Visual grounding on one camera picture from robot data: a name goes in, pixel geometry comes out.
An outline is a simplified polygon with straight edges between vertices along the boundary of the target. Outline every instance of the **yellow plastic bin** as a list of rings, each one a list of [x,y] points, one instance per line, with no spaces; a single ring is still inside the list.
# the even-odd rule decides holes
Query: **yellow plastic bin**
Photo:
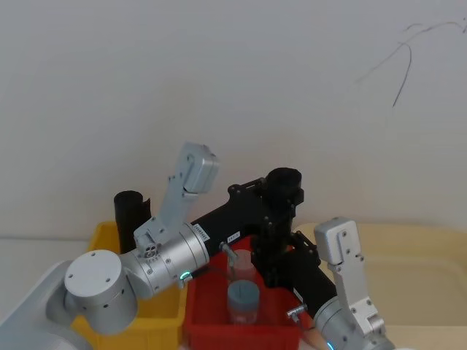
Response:
[[[118,253],[117,225],[102,222],[96,228],[89,250],[107,249]],[[118,335],[99,335],[79,316],[72,327],[95,350],[177,350],[182,340],[186,288],[172,287],[151,300],[139,301],[139,312],[131,326]]]

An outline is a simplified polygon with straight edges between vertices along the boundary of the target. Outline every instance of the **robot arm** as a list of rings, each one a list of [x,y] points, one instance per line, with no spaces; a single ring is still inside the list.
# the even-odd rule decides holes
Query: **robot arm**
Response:
[[[289,168],[230,186],[225,205],[186,223],[190,206],[209,190],[217,169],[206,146],[186,144],[161,210],[134,233],[136,249],[120,256],[87,252],[55,266],[0,324],[0,349],[89,350],[69,329],[76,315],[98,333],[121,332],[136,317],[137,298],[152,298],[175,283],[183,286],[206,270],[210,257],[233,256],[229,244],[252,236],[252,262],[265,285],[284,287],[301,302],[290,317],[308,312],[331,350],[393,350],[368,298],[355,223],[334,219],[317,226],[317,246],[293,233],[304,193],[301,174]],[[320,256],[336,285],[319,269]]]

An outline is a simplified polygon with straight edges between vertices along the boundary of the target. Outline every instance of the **wall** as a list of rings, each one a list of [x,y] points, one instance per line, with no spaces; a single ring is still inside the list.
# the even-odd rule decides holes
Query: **wall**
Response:
[[[87,238],[128,188],[156,208],[184,140],[223,162],[193,217],[292,166],[297,223],[465,227],[466,15],[463,0],[2,1],[0,236]]]

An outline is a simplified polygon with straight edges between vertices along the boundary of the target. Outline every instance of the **label sticker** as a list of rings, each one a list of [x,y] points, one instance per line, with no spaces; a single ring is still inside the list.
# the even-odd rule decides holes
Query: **label sticker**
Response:
[[[297,292],[297,289],[295,289],[295,288],[293,289],[293,294],[295,294],[295,295],[297,296],[297,298],[298,298],[301,302],[304,301],[304,299],[302,298],[302,296],[300,295],[300,293]]]
[[[232,241],[235,241],[238,237],[240,237],[240,231],[237,233],[234,233],[232,236],[227,238],[227,244],[231,243]]]
[[[203,230],[203,228],[199,224],[193,225],[193,228],[199,234],[203,242],[208,241],[210,239],[206,231]]]

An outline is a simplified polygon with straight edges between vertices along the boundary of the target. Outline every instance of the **red plastic bin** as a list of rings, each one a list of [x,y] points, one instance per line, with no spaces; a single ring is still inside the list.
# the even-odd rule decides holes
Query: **red plastic bin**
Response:
[[[248,238],[234,244],[233,249],[249,249]],[[226,271],[227,257],[219,254],[210,265]],[[227,310],[227,279],[209,272],[188,284],[185,332],[192,350],[296,350],[301,330],[290,321],[287,310],[298,301],[282,288],[269,289],[257,273],[260,308],[255,325],[233,325]]]

